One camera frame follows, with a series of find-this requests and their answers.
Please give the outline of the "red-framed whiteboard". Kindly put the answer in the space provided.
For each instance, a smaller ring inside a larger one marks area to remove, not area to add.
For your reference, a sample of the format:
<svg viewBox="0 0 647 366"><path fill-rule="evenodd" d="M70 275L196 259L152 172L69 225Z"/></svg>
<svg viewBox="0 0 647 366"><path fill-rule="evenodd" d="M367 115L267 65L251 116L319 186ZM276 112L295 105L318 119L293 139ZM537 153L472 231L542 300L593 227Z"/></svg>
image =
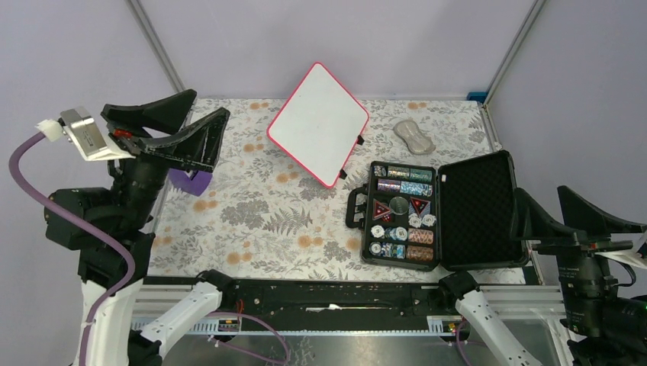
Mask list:
<svg viewBox="0 0 647 366"><path fill-rule="evenodd" d="M326 188L342 176L369 122L367 109L313 63L267 127L267 137Z"/></svg>

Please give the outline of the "translucent silicone sponge eraser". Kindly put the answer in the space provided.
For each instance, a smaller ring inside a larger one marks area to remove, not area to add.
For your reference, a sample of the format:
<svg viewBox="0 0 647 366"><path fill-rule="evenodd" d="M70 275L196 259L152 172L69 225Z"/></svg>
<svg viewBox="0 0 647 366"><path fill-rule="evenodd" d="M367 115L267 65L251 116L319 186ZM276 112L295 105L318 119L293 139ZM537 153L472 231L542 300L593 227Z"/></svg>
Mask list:
<svg viewBox="0 0 647 366"><path fill-rule="evenodd" d="M403 140L407 149L414 155L426 155L433 153L436 145L427 136L414 120L401 120L397 122L393 131L397 137Z"/></svg>

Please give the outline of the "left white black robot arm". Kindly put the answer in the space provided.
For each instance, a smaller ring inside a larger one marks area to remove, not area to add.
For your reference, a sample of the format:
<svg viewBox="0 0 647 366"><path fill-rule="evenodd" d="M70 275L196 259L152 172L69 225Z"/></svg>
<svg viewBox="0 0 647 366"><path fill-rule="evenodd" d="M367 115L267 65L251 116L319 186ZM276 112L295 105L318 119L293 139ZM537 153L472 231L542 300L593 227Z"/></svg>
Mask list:
<svg viewBox="0 0 647 366"><path fill-rule="evenodd" d="M193 325L237 302L234 280L215 270L198 274L189 294L141 330L131 326L155 238L144 231L170 171L211 173L229 111L188 122L192 89L147 104L107 104L103 134L84 108L63 111L41 126L67 136L88 162L106 161L109 188L59 189L47 199L46 236L79 253L83 325L75 364L160 365Z"/></svg>

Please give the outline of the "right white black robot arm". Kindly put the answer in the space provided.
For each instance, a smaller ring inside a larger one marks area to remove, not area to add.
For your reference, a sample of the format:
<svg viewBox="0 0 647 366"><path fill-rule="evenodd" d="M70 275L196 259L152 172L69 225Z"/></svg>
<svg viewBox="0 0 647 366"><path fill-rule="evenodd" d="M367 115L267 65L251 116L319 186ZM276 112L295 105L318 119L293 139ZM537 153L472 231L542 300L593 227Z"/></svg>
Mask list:
<svg viewBox="0 0 647 366"><path fill-rule="evenodd" d="M524 189L515 188L510 236L534 241L534 252L556 259L564 317L561 328L551 330L555 347L568 351L566 359L560 355L562 364L646 365L646 294L618 295L621 287L635 284L635 268L646 270L646 223L616 217L565 185L557 190L564 223ZM612 234L632 233L642 234L637 252L630 240L612 240ZM610 273L609 260L625 268L629 283L620 283ZM467 323L500 364L543 365L507 328L468 272L442 278L438 292L440 309L462 318L454 344L463 358L460 333Z"/></svg>

